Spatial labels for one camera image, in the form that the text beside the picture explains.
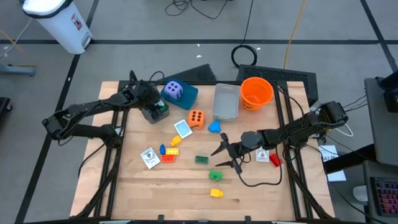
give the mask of green lego brick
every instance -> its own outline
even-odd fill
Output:
[[[197,164],[208,164],[209,158],[205,156],[195,156],[195,162]]]
[[[223,179],[224,174],[215,171],[215,170],[211,170],[209,173],[209,178],[211,180],[216,180],[216,181],[221,181],[221,179]]]

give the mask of orange bucket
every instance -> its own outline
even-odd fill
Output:
[[[252,77],[243,81],[241,96],[243,107],[249,111],[256,111],[272,100],[274,89],[267,80]]]

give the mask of white trash can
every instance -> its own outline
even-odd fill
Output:
[[[71,54],[82,54],[93,38],[73,0],[26,0],[23,10]]]

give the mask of red lego brick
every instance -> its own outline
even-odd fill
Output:
[[[271,160],[271,162],[274,164],[275,167],[279,167],[279,165],[281,165],[283,162],[282,159],[279,159],[279,162],[278,162],[278,157],[276,156],[275,153],[270,155],[269,159]]]
[[[162,156],[162,163],[174,162],[174,156],[164,155]]]

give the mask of concrete floor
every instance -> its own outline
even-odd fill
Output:
[[[97,0],[76,0],[82,16],[88,14]],[[177,17],[164,12],[169,1],[100,0],[90,27],[95,40],[161,40],[155,42],[119,42],[93,44],[78,60],[71,80],[65,106],[97,99],[100,84],[108,80],[126,80],[133,69],[138,78],[148,79],[161,70],[166,75],[209,63],[220,80],[235,80],[238,70],[230,61],[236,44],[242,39],[247,23],[250,1],[227,3],[217,20],[209,20],[192,8]],[[367,0],[382,36],[398,40],[398,15],[395,0]],[[194,1],[197,8],[215,15],[223,0]],[[0,29],[16,38],[28,17],[16,0],[3,0],[0,8]],[[300,1],[254,0],[247,40],[287,40],[297,19]],[[6,41],[0,37],[0,48]],[[73,55],[36,22],[21,37],[20,44],[37,64],[35,77],[0,75],[0,96],[10,97],[14,110],[0,130],[0,223],[16,219],[32,171],[41,151],[45,129],[41,120],[55,110],[70,70]],[[181,44],[174,40],[193,40]],[[211,39],[214,44],[203,44]],[[308,0],[298,26],[297,40],[330,40],[323,44],[294,44],[290,48],[287,68],[317,74],[319,102],[335,100],[343,105],[364,95],[363,79],[385,77],[392,73],[382,44],[358,41],[353,45],[333,40],[378,40],[359,0]],[[257,65],[282,68],[285,44],[251,44],[258,50]],[[398,45],[388,45],[391,55],[398,58]],[[240,63],[251,63],[250,53],[236,53]],[[18,50],[13,50],[1,63],[29,63]],[[330,136],[357,149],[372,143],[369,115],[366,108],[349,113],[349,126],[354,132],[348,138],[337,132]],[[63,147],[51,144],[43,171],[25,222],[67,218],[77,183],[77,170],[83,159],[86,139],[75,138]],[[347,149],[337,145],[341,152]],[[346,170],[348,180],[334,183],[358,208],[351,191],[363,184],[361,167]],[[363,215],[351,209],[333,190],[331,196],[336,216],[342,220],[364,221]]]

